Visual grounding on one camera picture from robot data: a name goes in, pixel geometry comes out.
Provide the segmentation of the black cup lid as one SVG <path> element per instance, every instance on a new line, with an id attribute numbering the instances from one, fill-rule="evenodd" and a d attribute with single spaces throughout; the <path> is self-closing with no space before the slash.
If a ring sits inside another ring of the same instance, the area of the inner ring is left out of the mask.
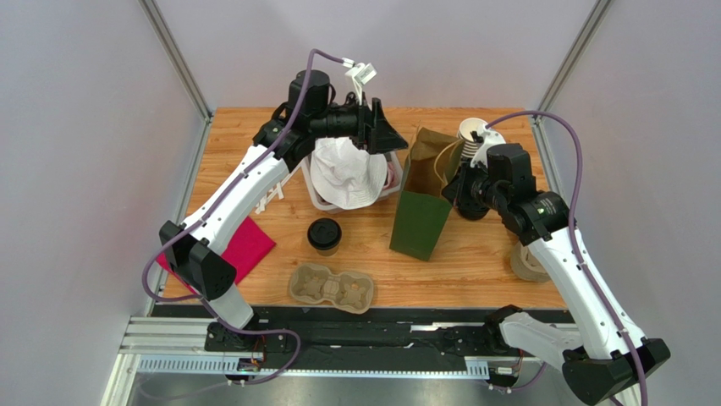
<path id="1" fill-rule="evenodd" d="M 315 220 L 307 229 L 306 237 L 311 246 L 338 245 L 342 238 L 342 228 L 331 218 Z"/>

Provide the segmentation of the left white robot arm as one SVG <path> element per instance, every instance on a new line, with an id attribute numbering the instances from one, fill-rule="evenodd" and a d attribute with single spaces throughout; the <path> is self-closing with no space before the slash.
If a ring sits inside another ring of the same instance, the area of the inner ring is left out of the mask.
<path id="1" fill-rule="evenodd" d="M 348 139 L 371 156 L 407 148 L 386 119 L 381 100 L 365 97 L 363 87 L 376 74 L 370 64 L 349 69 L 345 78 L 352 90 L 338 104 L 326 73 L 300 71 L 289 84 L 286 101 L 260 127 L 240 164 L 212 197 L 180 224 L 168 221 L 161 226 L 162 252 L 170 270 L 232 328 L 246 327 L 254 311 L 235 286 L 236 268 L 221 254 L 272 186 L 309 156 L 319 139 Z"/>

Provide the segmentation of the brown paper coffee cup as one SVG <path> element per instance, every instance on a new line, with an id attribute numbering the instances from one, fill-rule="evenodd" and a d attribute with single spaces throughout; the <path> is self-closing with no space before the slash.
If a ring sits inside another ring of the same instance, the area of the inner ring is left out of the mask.
<path id="1" fill-rule="evenodd" d="M 338 251 L 338 245 L 336 244 L 333 246 L 331 246 L 331 245 L 317 246 L 317 247 L 314 247 L 314 249 L 316 250 L 316 252 L 319 255 L 332 256 L 332 255 L 335 255 L 336 252 Z"/>

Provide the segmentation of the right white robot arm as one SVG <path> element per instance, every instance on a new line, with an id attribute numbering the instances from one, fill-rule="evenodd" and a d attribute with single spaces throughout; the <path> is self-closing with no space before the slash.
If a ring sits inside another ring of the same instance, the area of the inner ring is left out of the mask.
<path id="1" fill-rule="evenodd" d="M 648 337 L 609 291 L 563 198 L 537 188 L 530 155 L 521 145 L 482 146 L 475 157 L 461 158 L 442 195 L 464 215 L 482 218 L 496 211 L 553 281 L 578 329 L 562 331 L 507 305 L 484 321 L 491 350 L 535 355 L 561 371 L 587 405 L 640 386 L 669 359 L 666 342 Z"/>

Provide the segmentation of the single beige cup carrier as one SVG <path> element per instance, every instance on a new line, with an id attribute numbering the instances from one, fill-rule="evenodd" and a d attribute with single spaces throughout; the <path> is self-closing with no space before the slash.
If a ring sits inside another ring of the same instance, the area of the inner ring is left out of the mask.
<path id="1" fill-rule="evenodd" d="M 330 268 L 306 263 L 298 266 L 289 280 L 289 295 L 304 304 L 330 304 L 350 314 L 364 314 L 375 297 L 375 283 L 360 272 L 334 273 Z"/>

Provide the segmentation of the green paper bag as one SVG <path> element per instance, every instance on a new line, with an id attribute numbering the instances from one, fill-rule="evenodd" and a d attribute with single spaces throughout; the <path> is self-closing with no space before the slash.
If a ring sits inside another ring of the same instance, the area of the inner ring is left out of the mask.
<path id="1" fill-rule="evenodd" d="M 427 128 L 416 132 L 406 157 L 389 248 L 429 261 L 453 205 L 442 190 L 460 165 L 463 142 Z"/>

